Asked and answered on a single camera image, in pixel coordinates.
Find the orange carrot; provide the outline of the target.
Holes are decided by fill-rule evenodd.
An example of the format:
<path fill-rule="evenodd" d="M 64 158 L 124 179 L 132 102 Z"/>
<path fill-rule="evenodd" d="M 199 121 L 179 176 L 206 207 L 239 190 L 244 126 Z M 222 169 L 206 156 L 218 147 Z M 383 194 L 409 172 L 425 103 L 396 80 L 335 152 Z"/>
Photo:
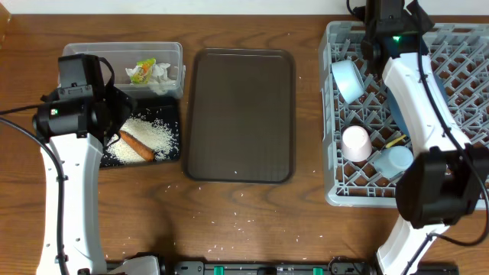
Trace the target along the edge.
<path fill-rule="evenodd" d="M 153 162 L 155 160 L 154 152 L 137 138 L 126 131 L 119 131 L 119 134 L 121 139 L 145 161 Z"/>

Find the yellow green snack wrapper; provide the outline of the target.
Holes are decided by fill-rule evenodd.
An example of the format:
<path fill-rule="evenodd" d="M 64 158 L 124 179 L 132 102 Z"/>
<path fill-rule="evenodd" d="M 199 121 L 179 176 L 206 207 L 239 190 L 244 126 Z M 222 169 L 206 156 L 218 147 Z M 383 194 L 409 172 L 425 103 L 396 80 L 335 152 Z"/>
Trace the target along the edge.
<path fill-rule="evenodd" d="M 147 84 L 150 80 L 155 64 L 156 60 L 154 58 L 150 58 L 138 61 L 134 68 L 126 68 L 125 71 L 132 84 Z"/>

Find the white paper waste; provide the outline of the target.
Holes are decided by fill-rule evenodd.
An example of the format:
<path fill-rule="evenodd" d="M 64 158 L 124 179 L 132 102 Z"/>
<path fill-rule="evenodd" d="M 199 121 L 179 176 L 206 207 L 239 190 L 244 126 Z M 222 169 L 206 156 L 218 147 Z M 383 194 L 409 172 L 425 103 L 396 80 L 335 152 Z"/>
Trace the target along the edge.
<path fill-rule="evenodd" d="M 169 67 L 169 63 L 156 62 L 153 67 L 150 80 L 147 84 L 131 84 L 133 86 L 144 86 L 145 88 L 149 88 L 150 91 L 156 93 L 157 95 L 164 95 L 176 84 L 176 80 L 173 80 L 168 76 Z"/>

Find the pile of white rice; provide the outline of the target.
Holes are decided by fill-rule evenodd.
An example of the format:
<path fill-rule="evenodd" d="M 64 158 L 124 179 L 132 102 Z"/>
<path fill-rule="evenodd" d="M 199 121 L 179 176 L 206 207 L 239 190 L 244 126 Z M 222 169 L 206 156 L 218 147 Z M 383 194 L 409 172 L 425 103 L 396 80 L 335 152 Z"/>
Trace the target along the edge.
<path fill-rule="evenodd" d="M 177 160 L 180 157 L 180 136 L 176 121 L 165 122 L 154 118 L 148 121 L 144 116 L 129 118 L 121 127 L 140 142 L 148 146 L 155 154 L 153 162 Z M 140 164 L 145 161 L 133 151 L 120 137 L 111 139 L 110 145 L 104 153 L 104 166 L 120 166 Z"/>

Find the light blue small bowl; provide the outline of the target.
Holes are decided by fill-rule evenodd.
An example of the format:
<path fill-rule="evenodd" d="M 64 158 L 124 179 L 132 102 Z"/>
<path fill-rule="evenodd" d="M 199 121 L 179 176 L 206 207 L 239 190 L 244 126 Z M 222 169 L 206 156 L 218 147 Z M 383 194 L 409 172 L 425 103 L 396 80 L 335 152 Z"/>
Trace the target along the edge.
<path fill-rule="evenodd" d="M 343 60 L 332 64 L 332 74 L 340 94 L 347 104 L 364 94 L 364 83 L 355 63 Z"/>

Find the pink plastic cup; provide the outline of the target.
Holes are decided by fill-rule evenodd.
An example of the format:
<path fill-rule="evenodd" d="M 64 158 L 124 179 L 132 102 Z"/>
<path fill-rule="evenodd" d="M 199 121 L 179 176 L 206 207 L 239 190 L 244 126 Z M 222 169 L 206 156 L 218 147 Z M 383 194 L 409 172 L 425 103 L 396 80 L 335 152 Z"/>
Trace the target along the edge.
<path fill-rule="evenodd" d="M 341 143 L 343 157 L 352 162 L 364 161 L 372 153 L 370 136 L 361 126 L 353 125 L 346 128 Z"/>

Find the yellow plastic spoon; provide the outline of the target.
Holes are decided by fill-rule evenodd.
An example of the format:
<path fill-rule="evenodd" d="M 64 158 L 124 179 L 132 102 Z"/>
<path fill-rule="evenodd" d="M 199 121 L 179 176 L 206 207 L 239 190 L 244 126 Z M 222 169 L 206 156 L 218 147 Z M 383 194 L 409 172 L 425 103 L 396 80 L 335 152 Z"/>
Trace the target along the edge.
<path fill-rule="evenodd" d="M 387 149 L 387 148 L 391 148 L 391 147 L 393 147 L 394 145 L 396 145 L 396 144 L 398 144 L 399 142 L 403 141 L 403 139 L 404 139 L 405 137 L 406 137 L 406 135 L 405 135 L 405 134 L 403 134 L 403 135 L 401 135 L 401 136 L 399 136 L 399 137 L 397 137 L 397 138 L 393 139 L 392 141 L 390 141 L 389 143 L 387 143 L 387 144 L 385 145 L 385 148 Z"/>

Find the light blue plastic cup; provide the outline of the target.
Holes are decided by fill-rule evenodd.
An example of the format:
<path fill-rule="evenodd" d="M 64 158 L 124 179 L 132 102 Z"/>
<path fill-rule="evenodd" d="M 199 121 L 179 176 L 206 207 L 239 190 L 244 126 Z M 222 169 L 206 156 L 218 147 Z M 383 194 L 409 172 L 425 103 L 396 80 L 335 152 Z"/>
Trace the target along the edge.
<path fill-rule="evenodd" d="M 391 179 L 407 170 L 412 163 L 413 153 L 410 149 L 394 146 L 381 151 L 373 166 L 384 178 Z"/>

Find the dark blue plate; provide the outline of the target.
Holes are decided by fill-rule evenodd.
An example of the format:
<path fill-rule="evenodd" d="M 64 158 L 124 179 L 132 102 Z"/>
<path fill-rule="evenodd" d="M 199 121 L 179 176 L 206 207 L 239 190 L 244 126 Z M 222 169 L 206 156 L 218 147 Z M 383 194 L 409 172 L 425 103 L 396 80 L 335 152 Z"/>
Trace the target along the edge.
<path fill-rule="evenodd" d="M 387 38 L 382 78 L 393 119 L 404 134 L 426 139 L 452 126 L 447 95 L 432 71 L 428 48 L 416 36 Z"/>

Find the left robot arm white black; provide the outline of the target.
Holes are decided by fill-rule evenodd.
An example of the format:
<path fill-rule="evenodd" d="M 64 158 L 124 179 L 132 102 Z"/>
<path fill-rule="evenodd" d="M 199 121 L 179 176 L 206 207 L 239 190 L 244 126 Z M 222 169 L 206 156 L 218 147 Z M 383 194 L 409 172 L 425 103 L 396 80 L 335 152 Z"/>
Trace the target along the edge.
<path fill-rule="evenodd" d="M 99 233 L 99 167 L 136 100 L 111 86 L 57 88 L 33 117 L 46 175 L 38 274 L 105 274 Z"/>

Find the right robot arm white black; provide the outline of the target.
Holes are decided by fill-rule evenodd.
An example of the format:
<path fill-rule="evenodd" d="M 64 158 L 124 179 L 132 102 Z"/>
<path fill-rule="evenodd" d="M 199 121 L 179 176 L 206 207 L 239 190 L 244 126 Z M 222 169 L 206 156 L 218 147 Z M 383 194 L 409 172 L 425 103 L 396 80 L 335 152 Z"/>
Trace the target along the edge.
<path fill-rule="evenodd" d="M 472 214 L 480 198 L 488 197 L 488 149 L 472 145 L 455 122 L 421 35 L 368 34 L 361 52 L 395 98 L 414 157 L 396 186 L 400 215 L 371 269 L 377 274 L 413 274 L 435 240 L 470 247 L 488 236 L 483 231 L 473 241 L 458 241 L 444 234 Z"/>

